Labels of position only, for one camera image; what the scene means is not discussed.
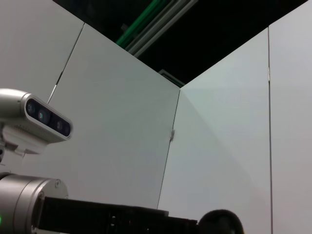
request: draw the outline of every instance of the depth camera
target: depth camera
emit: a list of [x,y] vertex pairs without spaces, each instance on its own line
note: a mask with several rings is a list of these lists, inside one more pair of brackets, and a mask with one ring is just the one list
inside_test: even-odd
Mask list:
[[47,143],[68,140],[73,125],[64,115],[31,93],[0,89],[0,124],[30,133]]

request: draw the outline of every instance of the white enclosure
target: white enclosure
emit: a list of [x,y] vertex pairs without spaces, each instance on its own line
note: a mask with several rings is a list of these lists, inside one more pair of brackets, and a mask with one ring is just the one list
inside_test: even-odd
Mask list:
[[1,0],[0,88],[47,101],[82,25],[52,0]]
[[311,233],[312,1],[270,29],[273,233]]
[[85,25],[50,103],[73,137],[28,155],[23,172],[64,180],[73,199],[157,208],[178,92]]
[[271,232],[268,30],[180,91],[159,209],[200,219],[235,212]]

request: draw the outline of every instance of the black ceiling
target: black ceiling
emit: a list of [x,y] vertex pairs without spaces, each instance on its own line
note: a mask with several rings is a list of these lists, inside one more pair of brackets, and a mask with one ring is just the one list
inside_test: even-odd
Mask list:
[[[54,0],[116,41],[151,0]],[[188,83],[307,0],[199,0],[139,60]]]
[[188,83],[306,0],[199,0],[139,59]]

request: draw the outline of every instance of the green light strip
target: green light strip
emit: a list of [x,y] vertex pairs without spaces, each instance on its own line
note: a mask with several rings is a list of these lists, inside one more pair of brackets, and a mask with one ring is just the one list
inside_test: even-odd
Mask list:
[[167,0],[153,0],[142,14],[131,24],[124,34],[116,41],[122,48],[133,40],[133,36],[149,24],[149,22],[166,6]]

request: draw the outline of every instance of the camera mount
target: camera mount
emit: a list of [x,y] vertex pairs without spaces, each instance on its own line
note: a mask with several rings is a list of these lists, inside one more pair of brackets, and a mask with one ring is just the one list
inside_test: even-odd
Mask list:
[[24,157],[25,154],[41,154],[48,142],[10,125],[0,126],[0,162],[3,160],[5,150],[15,152]]

